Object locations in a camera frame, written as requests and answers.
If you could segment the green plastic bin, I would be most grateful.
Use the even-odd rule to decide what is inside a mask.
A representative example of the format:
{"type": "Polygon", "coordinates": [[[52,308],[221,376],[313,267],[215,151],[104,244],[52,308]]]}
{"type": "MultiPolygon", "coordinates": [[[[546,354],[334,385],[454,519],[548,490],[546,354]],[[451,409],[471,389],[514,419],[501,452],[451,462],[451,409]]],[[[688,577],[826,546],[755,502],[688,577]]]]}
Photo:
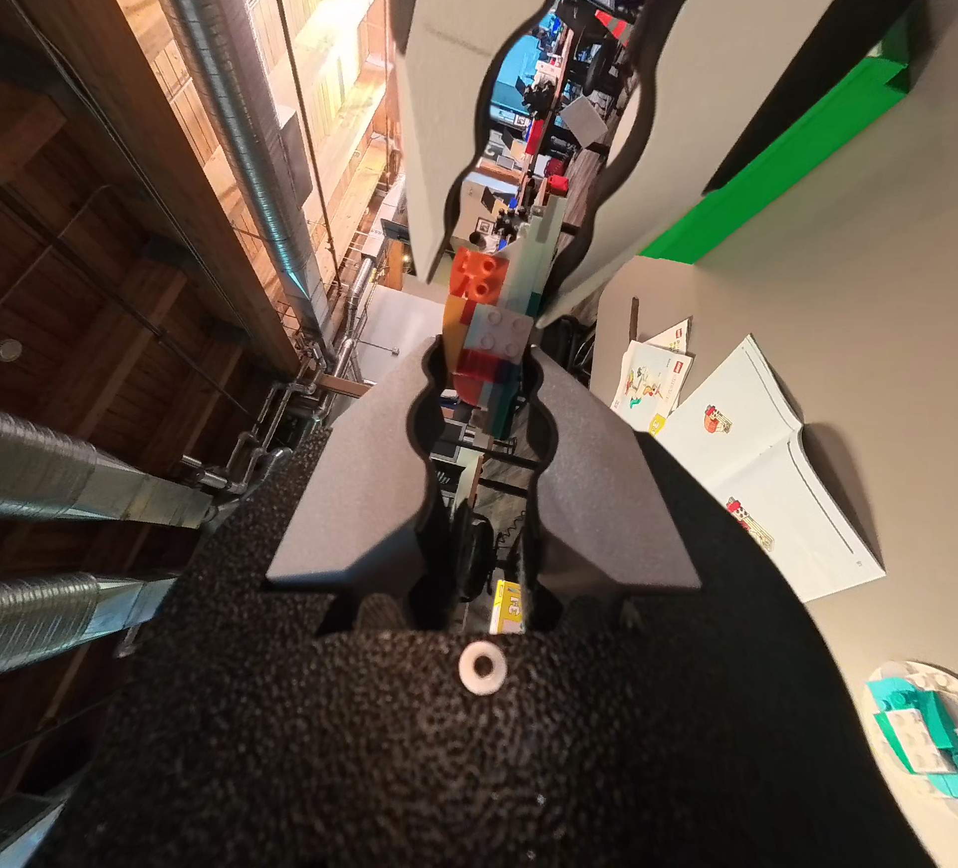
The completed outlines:
{"type": "Polygon", "coordinates": [[[893,108],[911,88],[911,23],[908,12],[783,135],[640,255],[695,263],[893,108]]]}

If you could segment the open instruction booklet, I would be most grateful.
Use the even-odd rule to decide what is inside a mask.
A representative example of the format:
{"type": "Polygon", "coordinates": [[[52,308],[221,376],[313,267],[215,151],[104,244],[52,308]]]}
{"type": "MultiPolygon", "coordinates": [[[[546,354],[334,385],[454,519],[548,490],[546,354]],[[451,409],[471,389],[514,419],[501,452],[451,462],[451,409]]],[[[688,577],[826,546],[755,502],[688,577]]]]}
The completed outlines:
{"type": "Polygon", "coordinates": [[[885,571],[811,466],[802,434],[749,335],[677,407],[657,440],[808,603],[885,571]]]}

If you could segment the small closed instruction booklet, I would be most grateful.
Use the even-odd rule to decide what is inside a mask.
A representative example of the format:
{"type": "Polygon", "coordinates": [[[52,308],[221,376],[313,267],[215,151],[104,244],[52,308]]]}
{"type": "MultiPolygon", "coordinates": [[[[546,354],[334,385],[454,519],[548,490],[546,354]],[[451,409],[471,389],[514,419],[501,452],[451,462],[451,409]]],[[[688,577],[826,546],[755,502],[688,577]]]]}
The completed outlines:
{"type": "Polygon", "coordinates": [[[688,317],[662,333],[646,339],[643,344],[687,356],[690,323],[691,318],[688,317]]]}
{"type": "Polygon", "coordinates": [[[633,430],[656,435],[678,405],[693,357],[632,340],[624,352],[611,410],[633,430]]]}

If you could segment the silver spiral ventilation duct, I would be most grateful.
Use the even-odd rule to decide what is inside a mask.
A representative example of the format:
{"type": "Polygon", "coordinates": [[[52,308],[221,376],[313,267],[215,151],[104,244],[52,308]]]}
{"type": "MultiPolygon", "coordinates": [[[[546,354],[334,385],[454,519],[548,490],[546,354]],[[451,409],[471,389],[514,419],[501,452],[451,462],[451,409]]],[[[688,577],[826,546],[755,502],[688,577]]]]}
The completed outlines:
{"type": "Polygon", "coordinates": [[[246,0],[160,0],[284,294],[313,354],[335,355],[323,333],[329,303],[294,183],[246,0]]]}

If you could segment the grey tilted box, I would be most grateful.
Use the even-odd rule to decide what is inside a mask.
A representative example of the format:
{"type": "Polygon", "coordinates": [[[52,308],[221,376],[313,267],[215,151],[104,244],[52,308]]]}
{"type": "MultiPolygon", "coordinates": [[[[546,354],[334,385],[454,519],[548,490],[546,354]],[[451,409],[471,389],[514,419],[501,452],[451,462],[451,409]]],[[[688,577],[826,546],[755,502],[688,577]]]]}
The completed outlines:
{"type": "Polygon", "coordinates": [[[588,97],[579,96],[569,102],[560,110],[559,117],[581,148],[587,149],[605,140],[606,121],[588,97]]]}

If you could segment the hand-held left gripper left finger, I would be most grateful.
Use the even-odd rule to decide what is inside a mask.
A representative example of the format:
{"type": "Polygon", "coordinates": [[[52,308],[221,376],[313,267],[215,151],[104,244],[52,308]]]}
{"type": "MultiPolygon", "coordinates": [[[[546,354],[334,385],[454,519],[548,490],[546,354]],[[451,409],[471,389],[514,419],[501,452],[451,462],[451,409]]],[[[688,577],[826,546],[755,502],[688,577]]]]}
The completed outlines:
{"type": "Polygon", "coordinates": [[[427,573],[449,528],[430,461],[447,377],[442,339],[428,337],[334,422],[270,586],[401,598],[427,573]]]}

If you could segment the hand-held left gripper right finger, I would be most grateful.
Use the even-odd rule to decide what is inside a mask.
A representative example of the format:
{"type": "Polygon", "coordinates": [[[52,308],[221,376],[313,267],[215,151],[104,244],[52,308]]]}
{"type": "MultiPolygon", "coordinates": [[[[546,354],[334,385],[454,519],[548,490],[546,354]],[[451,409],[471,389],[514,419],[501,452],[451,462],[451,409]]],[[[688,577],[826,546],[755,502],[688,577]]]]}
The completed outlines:
{"type": "Polygon", "coordinates": [[[541,348],[524,375],[532,587],[560,603],[701,589],[637,434],[541,348]]]}

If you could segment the yellow lego box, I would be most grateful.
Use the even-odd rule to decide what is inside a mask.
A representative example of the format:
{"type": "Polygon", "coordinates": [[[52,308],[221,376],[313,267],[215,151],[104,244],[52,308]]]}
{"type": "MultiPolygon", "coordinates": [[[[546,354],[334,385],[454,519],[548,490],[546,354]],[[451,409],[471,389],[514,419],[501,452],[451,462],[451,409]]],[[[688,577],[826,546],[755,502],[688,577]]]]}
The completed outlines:
{"type": "Polygon", "coordinates": [[[492,635],[524,633],[522,588],[519,583],[505,579],[497,581],[488,630],[492,635]]]}

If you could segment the round white lego base build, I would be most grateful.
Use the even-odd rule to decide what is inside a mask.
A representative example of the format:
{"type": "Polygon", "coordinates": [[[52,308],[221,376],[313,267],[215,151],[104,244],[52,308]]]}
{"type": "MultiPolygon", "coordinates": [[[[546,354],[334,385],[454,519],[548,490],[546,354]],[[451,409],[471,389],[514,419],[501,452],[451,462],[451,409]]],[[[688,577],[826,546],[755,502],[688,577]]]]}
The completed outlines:
{"type": "Polygon", "coordinates": [[[910,790],[957,808],[957,676],[928,663],[892,660],[861,694],[872,750],[910,790]]]}

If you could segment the colourful lego model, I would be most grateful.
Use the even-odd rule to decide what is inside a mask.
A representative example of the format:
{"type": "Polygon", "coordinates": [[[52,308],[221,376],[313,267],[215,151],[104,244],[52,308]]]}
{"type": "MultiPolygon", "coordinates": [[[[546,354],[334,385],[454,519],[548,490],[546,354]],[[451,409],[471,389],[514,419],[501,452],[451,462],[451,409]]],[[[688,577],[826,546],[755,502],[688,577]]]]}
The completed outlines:
{"type": "Polygon", "coordinates": [[[567,194],[566,176],[548,176],[526,206],[477,220],[470,243],[452,259],[442,329],[449,381],[493,439],[510,427],[567,194]]]}

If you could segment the large silver duct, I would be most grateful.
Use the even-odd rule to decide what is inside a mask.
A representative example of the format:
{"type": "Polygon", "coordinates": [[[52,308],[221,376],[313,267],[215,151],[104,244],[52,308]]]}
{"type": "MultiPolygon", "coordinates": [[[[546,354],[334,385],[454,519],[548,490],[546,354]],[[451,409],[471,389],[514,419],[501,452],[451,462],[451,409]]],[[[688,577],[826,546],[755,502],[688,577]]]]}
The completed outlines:
{"type": "Polygon", "coordinates": [[[150,621],[175,583],[85,572],[1,583],[1,671],[17,670],[150,621]]]}
{"type": "Polygon", "coordinates": [[[198,528],[209,494],[143,472],[96,446],[1,413],[1,515],[198,528]]]}

